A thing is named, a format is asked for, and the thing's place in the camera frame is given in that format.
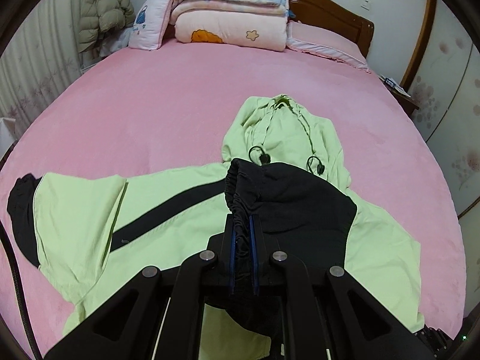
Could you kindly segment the green and black hooded jacket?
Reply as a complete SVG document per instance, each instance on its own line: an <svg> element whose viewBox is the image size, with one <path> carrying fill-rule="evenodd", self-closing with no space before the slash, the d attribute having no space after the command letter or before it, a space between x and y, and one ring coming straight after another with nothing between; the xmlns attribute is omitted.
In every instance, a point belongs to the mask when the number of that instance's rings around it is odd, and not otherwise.
<svg viewBox="0 0 480 360"><path fill-rule="evenodd" d="M16 244L75 307L64 337L143 268L179 267L206 250L231 215L231 291L224 304L204 306L197 359L287 359L280 304L267 283L254 288L251 219L311 276L348 271L418 338L419 245L351 191L328 119L285 95L251 97L222 155L132 178L47 172L16 180L7 201Z"/></svg>

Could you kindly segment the pink bed sheet mattress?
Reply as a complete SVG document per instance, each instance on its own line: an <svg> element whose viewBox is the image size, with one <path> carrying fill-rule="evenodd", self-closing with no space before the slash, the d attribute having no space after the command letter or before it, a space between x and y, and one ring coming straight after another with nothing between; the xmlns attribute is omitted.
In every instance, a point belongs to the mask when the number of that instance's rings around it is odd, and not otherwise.
<svg viewBox="0 0 480 360"><path fill-rule="evenodd" d="M1 199L28 173L95 179L217 162L245 100L279 94L333 122L352 189L420 243L426 324L456 336L465 250L446 180L377 76L346 63L177 41L154 51L122 49L70 85L22 135L1 170Z"/></svg>

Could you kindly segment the brown wooden nightstand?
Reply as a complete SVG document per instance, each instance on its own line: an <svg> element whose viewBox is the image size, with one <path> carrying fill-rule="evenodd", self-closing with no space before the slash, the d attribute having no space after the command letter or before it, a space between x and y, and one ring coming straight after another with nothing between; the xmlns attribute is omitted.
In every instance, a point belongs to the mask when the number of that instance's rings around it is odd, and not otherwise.
<svg viewBox="0 0 480 360"><path fill-rule="evenodd" d="M413 113L419 110L419 106L413 101L413 98L405 97L397 93L393 93L389 90L391 95L396 99L396 101L401 105L403 111L407 114L409 118L413 116Z"/></svg>

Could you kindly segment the white storage box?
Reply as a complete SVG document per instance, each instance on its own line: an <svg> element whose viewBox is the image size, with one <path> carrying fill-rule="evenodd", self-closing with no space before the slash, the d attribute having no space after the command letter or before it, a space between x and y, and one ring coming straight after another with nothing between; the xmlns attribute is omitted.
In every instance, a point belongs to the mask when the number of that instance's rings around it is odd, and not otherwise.
<svg viewBox="0 0 480 360"><path fill-rule="evenodd" d="M17 141L16 120L7 117L0 118L0 158L5 154Z"/></svg>

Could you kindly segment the items on nightstand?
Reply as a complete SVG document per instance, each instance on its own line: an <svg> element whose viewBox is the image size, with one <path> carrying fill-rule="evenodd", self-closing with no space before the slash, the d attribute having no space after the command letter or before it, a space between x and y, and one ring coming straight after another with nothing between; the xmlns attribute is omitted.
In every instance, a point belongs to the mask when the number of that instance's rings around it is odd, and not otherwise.
<svg viewBox="0 0 480 360"><path fill-rule="evenodd" d="M398 85L395 80L393 80L391 77L383 76L380 74L378 78L381 80L383 85L388 88L391 92L400 94L402 96L405 96L407 98L411 98L412 96L408 94L403 87Z"/></svg>

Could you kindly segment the floral sliding wardrobe door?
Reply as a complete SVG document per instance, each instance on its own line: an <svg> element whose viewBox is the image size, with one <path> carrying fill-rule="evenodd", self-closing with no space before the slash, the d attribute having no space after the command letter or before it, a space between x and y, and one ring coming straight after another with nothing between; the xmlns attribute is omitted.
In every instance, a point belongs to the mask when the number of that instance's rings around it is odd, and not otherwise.
<svg viewBox="0 0 480 360"><path fill-rule="evenodd" d="M419 105L414 124L462 215L479 200L479 49L442 0L409 93Z"/></svg>

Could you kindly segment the flat pink pillow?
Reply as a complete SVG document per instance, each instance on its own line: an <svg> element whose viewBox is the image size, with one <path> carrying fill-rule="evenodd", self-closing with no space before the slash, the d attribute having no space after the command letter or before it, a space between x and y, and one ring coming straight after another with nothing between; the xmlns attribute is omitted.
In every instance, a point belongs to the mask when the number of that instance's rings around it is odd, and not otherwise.
<svg viewBox="0 0 480 360"><path fill-rule="evenodd" d="M291 21L287 24L286 46L290 50L346 63L371 72L356 43L324 28Z"/></svg>

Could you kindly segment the white floral curtain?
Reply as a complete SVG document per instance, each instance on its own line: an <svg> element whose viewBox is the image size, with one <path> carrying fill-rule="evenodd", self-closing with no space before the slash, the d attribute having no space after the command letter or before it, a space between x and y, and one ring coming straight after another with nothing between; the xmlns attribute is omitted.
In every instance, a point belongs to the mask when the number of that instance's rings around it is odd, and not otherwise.
<svg viewBox="0 0 480 360"><path fill-rule="evenodd" d="M80 0L41 0L1 56L1 116L23 134L77 78Z"/></svg>

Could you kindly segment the folded pink cartoon quilt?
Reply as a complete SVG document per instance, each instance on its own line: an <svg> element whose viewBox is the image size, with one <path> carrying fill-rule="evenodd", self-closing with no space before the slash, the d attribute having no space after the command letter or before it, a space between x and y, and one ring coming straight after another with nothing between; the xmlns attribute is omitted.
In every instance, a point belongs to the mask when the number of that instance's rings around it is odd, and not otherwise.
<svg viewBox="0 0 480 360"><path fill-rule="evenodd" d="M223 43L282 52L287 43L287 18L243 12L192 10L176 20L175 37L182 43Z"/></svg>

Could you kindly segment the white pillow with blue print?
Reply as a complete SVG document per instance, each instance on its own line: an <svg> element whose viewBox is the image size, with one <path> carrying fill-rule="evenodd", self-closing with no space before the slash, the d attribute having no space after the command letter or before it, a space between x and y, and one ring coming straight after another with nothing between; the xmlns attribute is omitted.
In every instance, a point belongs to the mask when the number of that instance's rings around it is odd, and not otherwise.
<svg viewBox="0 0 480 360"><path fill-rule="evenodd" d="M146 0L133 24L128 47L157 50L170 21L173 0Z"/></svg>

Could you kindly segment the brown wooden headboard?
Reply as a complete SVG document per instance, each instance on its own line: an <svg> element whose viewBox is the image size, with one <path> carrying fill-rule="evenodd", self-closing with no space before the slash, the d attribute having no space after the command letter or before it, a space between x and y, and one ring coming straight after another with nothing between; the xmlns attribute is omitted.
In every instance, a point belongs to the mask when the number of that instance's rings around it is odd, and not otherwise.
<svg viewBox="0 0 480 360"><path fill-rule="evenodd" d="M289 0L290 18L301 24L324 28L354 42L368 56L374 23L332 0Z"/></svg>

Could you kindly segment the beige puffer coat hanging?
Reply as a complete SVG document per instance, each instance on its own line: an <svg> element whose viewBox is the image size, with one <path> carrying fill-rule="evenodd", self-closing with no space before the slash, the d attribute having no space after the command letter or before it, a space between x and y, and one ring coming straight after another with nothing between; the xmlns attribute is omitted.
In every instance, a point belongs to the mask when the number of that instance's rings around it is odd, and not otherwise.
<svg viewBox="0 0 480 360"><path fill-rule="evenodd" d="M94 49L107 33L131 27L135 20L130 0L80 0L77 49Z"/></svg>

